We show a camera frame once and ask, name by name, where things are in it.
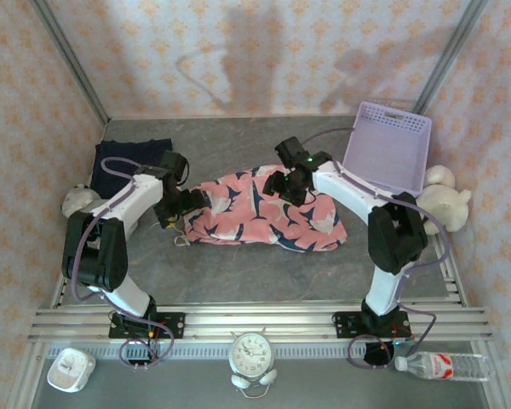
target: patterned wallpaper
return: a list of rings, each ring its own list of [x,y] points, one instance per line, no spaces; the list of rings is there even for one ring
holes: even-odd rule
[[[411,107],[468,0],[50,0],[112,117]]]
[[[60,204],[101,131],[29,2],[0,1],[0,408],[60,274]]]
[[[474,192],[456,255],[470,302],[490,308],[511,382],[511,1],[486,6],[431,115],[431,161]]]

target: folded cloth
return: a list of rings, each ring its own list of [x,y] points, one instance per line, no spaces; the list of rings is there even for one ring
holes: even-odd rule
[[[170,139],[126,143],[103,141],[96,146],[96,155],[95,162],[93,163],[93,176],[91,178],[90,188],[97,192],[101,198],[110,199],[117,192],[123,189],[127,183],[129,183],[129,181],[122,177],[106,173],[100,166],[100,162],[104,158],[116,156],[134,160],[139,164],[157,166],[163,157],[163,153],[171,150],[172,141]],[[119,161],[109,163],[108,167],[128,175],[133,175],[136,171],[136,168],[132,164]]]
[[[184,216],[186,237],[192,243],[240,245],[268,243],[311,252],[336,249],[347,232],[331,197],[315,193],[307,204],[295,207],[278,196],[262,193],[267,177],[282,165],[260,166],[202,183],[210,207]]]

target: gray textured surface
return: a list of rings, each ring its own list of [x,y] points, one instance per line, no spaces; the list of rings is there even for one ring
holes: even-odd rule
[[[175,151],[191,165],[186,186],[194,187],[235,171],[279,163],[273,148],[292,135],[302,140],[352,122],[352,117],[117,120],[109,123],[105,138],[123,142],[171,138]],[[307,149],[342,158],[346,145],[346,134],[338,132],[311,141]],[[374,268],[366,250],[367,229],[339,204],[337,211],[347,230],[347,243],[326,253],[300,254],[277,245],[176,247],[173,238],[178,233],[153,226],[157,219],[149,210],[128,243],[129,273],[161,304],[355,302],[369,290]],[[433,248],[426,249],[422,258],[435,258]],[[406,297],[446,295],[439,267],[412,281],[405,287]],[[69,290],[64,303],[74,303]]]
[[[468,343],[423,346],[439,352],[471,352]],[[51,363],[44,364],[34,409],[488,407],[480,383],[426,381],[392,368],[364,371],[345,360],[277,360],[277,381],[259,400],[247,400],[235,392],[226,360],[170,360],[149,372],[133,372],[116,360],[99,360],[85,389],[75,394],[48,385]]]

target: dark navy cloth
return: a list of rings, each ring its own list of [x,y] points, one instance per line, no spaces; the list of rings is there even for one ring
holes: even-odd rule
[[[172,150],[172,141],[162,139],[148,142],[115,142],[103,141],[96,146],[95,163],[93,164],[93,177],[91,178],[91,189],[97,192],[101,198],[110,199],[117,192],[123,189],[129,181],[119,176],[106,173],[100,166],[104,158],[119,156],[138,162],[139,164],[159,165],[163,153]],[[125,162],[108,162],[107,167],[119,172],[133,175],[136,168]]]

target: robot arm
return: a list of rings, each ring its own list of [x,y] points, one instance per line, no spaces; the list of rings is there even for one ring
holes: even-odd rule
[[[368,226],[369,254],[375,271],[362,303],[362,320],[368,333],[379,332],[399,312],[396,292],[405,270],[428,245],[421,217],[414,210],[381,199],[393,194],[334,164],[329,154],[310,155],[295,137],[280,143],[275,151],[290,173],[269,176],[264,193],[278,193],[293,205],[302,205],[307,190],[315,189],[339,201]],[[395,198],[415,203],[408,193]]]
[[[83,232],[97,215],[109,208],[83,244],[78,283],[92,291],[103,292],[122,310],[152,320],[157,311],[155,301],[128,275],[126,241],[138,219],[152,206],[162,228],[205,206],[198,189],[191,192],[178,189],[186,167],[187,161],[179,153],[166,152],[159,167],[141,166],[132,183],[102,206],[90,213],[72,214],[66,228],[63,275],[72,278],[73,261]]]

